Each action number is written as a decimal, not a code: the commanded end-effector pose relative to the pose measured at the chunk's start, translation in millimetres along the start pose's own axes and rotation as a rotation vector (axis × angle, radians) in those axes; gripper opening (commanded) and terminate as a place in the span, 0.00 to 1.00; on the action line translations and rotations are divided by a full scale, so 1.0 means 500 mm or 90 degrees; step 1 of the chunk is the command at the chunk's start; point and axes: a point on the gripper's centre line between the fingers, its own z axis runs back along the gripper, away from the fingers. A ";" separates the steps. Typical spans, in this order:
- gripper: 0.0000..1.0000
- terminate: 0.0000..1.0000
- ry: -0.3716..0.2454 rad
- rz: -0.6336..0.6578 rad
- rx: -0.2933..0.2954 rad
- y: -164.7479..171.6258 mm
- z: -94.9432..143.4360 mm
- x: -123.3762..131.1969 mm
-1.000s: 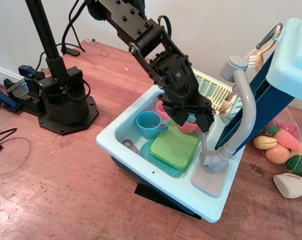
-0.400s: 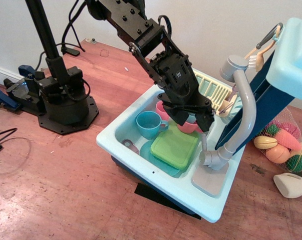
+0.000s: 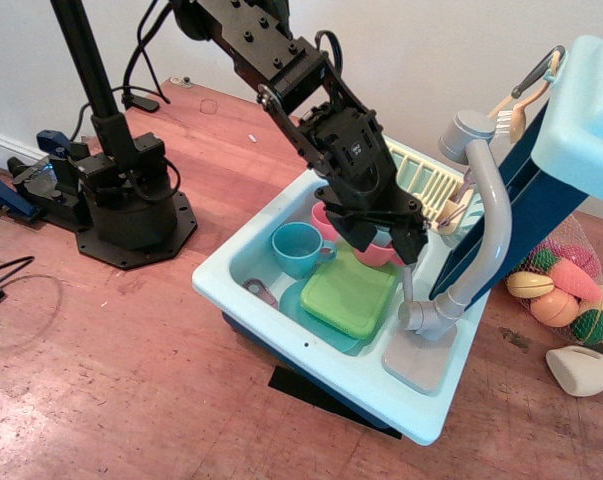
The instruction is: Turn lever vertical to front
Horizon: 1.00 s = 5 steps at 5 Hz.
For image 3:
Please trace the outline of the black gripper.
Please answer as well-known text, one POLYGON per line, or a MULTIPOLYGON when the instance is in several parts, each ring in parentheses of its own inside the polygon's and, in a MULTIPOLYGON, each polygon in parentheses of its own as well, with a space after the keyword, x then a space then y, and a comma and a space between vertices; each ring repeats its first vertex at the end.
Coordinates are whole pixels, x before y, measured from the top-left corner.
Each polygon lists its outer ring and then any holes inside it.
POLYGON ((397 185, 397 166, 376 113, 325 102, 306 112, 298 127, 321 155, 315 169, 328 186, 319 199, 337 233, 365 252, 377 225, 392 225, 395 252, 405 265, 415 264, 428 243, 428 221, 420 202, 397 185))

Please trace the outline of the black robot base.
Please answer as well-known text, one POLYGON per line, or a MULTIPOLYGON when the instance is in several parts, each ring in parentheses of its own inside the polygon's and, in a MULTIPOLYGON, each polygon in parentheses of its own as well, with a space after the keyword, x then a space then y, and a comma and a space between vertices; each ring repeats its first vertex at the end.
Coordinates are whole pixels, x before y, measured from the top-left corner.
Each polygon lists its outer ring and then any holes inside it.
POLYGON ((60 132, 44 130, 38 140, 46 153, 40 161, 8 160, 12 184, 38 218, 74 233, 81 254, 135 269, 174 258, 197 229, 176 167, 154 134, 134 139, 140 163, 128 172, 60 132))

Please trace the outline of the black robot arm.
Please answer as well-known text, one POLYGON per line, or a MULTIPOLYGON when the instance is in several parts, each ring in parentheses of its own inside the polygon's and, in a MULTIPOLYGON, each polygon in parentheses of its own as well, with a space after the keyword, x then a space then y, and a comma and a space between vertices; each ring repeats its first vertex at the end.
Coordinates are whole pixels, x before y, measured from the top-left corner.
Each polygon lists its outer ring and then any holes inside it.
POLYGON ((388 231, 406 264, 426 245, 422 204, 396 181, 397 166, 374 110, 343 81, 327 52, 288 27, 284 1, 176 1, 181 31, 212 41, 257 93, 263 109, 308 167, 326 181, 315 192, 331 225, 364 251, 388 231))

